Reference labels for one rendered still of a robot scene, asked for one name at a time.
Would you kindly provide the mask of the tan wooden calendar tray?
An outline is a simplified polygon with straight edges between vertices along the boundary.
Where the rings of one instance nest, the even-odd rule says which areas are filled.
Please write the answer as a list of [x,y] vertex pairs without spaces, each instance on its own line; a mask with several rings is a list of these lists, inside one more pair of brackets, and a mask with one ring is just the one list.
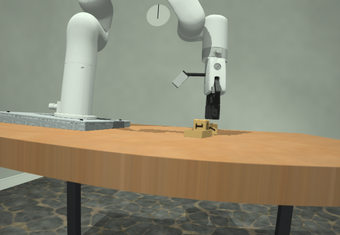
[[192,138],[207,138],[211,137],[212,130],[193,130],[193,129],[184,129],[184,137],[192,137]]

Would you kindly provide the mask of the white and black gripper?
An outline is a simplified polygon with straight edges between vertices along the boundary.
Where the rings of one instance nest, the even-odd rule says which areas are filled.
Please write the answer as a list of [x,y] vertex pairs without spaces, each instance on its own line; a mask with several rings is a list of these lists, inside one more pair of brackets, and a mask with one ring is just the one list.
[[[206,98],[205,119],[219,120],[220,95],[226,93],[226,64],[227,59],[222,57],[204,57]],[[216,68],[218,67],[218,68]],[[221,87],[220,87],[221,86]],[[209,104],[210,94],[210,104]]]

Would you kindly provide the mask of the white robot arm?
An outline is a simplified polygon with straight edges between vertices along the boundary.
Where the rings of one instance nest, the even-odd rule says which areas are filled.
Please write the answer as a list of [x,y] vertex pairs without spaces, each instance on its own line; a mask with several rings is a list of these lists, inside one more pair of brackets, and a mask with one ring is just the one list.
[[[96,120],[92,104],[97,52],[107,44],[113,5],[111,0],[78,1],[84,12],[74,15],[67,25],[61,101],[48,108],[56,110],[56,117]],[[224,16],[205,17],[198,0],[167,1],[178,18],[177,33],[183,41],[203,40],[202,58],[227,59],[228,21]]]

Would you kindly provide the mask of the tan wooden number cube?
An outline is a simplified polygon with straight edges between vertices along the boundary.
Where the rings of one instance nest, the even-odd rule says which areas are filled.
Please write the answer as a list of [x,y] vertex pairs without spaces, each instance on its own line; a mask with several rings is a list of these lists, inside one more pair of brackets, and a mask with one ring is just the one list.
[[209,120],[194,119],[193,130],[209,130]]
[[209,124],[209,130],[212,130],[212,135],[217,135],[217,127],[218,127],[218,124],[216,123]]

